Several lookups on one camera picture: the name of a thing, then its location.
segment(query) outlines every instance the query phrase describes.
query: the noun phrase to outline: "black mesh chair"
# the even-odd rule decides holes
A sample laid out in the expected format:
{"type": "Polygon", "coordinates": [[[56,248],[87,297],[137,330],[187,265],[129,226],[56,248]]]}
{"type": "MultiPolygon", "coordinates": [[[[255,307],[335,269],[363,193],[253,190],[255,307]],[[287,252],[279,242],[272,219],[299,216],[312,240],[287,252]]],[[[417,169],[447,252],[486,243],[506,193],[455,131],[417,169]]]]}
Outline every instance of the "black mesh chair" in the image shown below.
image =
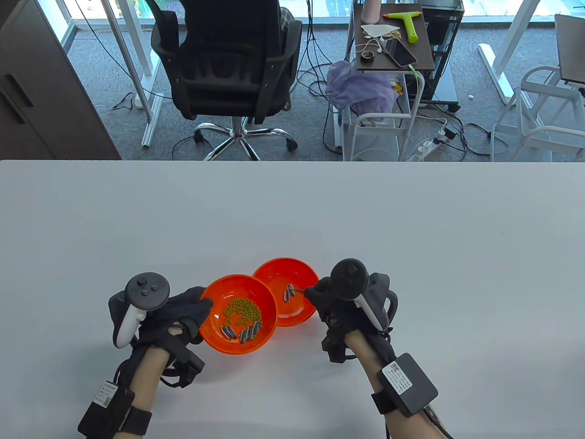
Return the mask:
{"type": "Polygon", "coordinates": [[[289,89],[297,75],[301,22],[282,32],[278,0],[146,0],[156,22],[151,44],[171,83],[173,102],[183,117],[230,116],[231,129],[199,124],[201,131],[228,139],[205,160],[214,160],[234,143],[250,160],[260,160],[249,138],[282,136],[287,149],[297,143],[278,128],[247,130],[248,121],[264,122],[290,109],[289,89]]]}

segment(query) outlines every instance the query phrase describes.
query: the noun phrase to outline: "white paper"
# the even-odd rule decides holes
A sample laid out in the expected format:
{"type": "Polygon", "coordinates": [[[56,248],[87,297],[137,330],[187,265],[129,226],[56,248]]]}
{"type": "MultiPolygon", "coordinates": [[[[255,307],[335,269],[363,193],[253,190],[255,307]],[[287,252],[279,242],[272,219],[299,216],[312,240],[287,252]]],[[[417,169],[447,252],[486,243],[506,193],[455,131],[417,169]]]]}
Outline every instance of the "white paper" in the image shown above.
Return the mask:
{"type": "Polygon", "coordinates": [[[372,38],[380,38],[399,28],[391,25],[362,25],[362,29],[372,38]]]}

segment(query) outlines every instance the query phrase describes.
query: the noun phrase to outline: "black glove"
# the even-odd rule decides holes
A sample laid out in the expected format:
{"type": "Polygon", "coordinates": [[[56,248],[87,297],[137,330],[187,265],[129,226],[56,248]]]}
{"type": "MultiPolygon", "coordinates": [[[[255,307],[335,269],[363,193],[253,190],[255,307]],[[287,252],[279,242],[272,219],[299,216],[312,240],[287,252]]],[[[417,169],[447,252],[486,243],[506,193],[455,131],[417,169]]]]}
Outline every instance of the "black glove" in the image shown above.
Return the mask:
{"type": "Polygon", "coordinates": [[[324,277],[315,287],[307,288],[305,297],[317,309],[321,321],[328,326],[322,347],[332,362],[343,363],[347,359],[355,358],[345,355],[345,336],[352,331],[360,331],[386,364],[396,359],[388,334],[392,328],[386,332],[378,331],[353,300],[339,299],[339,294],[333,290],[330,277],[324,277]]]}
{"type": "Polygon", "coordinates": [[[138,339],[130,343],[133,348],[132,355],[120,364],[116,371],[114,380],[119,385],[129,388],[140,361],[148,347],[152,345],[166,349],[171,354],[163,375],[180,377],[174,384],[169,384],[161,378],[165,384],[171,387],[185,387],[193,381],[205,363],[186,346],[189,343],[201,343],[199,328],[213,306],[210,299],[201,300],[203,291],[204,287],[189,288],[184,293],[171,297],[159,309],[147,313],[146,318],[140,323],[138,339]],[[168,331],[171,327],[182,329],[182,333],[171,335],[168,331]]]}

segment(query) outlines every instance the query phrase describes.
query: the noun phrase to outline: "power strip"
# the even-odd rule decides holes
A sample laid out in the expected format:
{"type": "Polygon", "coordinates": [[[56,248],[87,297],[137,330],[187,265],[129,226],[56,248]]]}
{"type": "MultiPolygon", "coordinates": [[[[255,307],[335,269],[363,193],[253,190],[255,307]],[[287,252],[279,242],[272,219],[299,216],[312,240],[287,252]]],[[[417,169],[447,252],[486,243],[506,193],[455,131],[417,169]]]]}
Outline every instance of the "power strip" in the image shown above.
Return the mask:
{"type": "Polygon", "coordinates": [[[423,142],[422,145],[418,146],[414,154],[407,161],[422,162],[429,156],[429,154],[433,154],[433,152],[440,146],[441,144],[436,144],[433,141],[427,139],[423,142]]]}

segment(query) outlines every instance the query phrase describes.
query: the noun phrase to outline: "label sticker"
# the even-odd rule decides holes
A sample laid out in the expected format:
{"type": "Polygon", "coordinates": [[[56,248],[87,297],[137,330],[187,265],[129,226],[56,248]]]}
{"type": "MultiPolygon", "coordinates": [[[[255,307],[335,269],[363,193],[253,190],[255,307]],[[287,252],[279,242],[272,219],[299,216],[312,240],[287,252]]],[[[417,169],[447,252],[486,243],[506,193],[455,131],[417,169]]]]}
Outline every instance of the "label sticker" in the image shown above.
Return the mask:
{"type": "Polygon", "coordinates": [[[392,363],[382,369],[382,373],[388,379],[390,384],[392,384],[392,387],[399,395],[403,394],[412,387],[412,383],[402,371],[400,366],[398,366],[396,361],[392,361],[392,363]]]}
{"type": "Polygon", "coordinates": [[[99,388],[97,395],[95,395],[94,403],[106,409],[112,401],[117,389],[118,386],[116,384],[104,381],[104,384],[99,388]]]}

